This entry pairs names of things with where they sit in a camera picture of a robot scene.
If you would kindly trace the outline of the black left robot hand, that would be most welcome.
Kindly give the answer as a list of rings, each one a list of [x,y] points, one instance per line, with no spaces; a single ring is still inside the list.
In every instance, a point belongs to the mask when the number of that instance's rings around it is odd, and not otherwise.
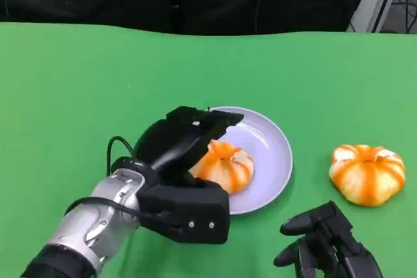
[[[190,169],[208,152],[212,140],[236,126],[243,114],[180,106],[152,124],[137,140],[134,156],[169,185],[192,185]]]

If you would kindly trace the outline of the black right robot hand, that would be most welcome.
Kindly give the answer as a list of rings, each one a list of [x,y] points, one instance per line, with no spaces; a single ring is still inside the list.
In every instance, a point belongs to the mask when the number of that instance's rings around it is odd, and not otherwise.
[[[333,201],[302,212],[280,227],[286,236],[300,237],[274,259],[282,268],[293,265],[297,277],[382,278],[374,256],[352,235],[351,222]]]

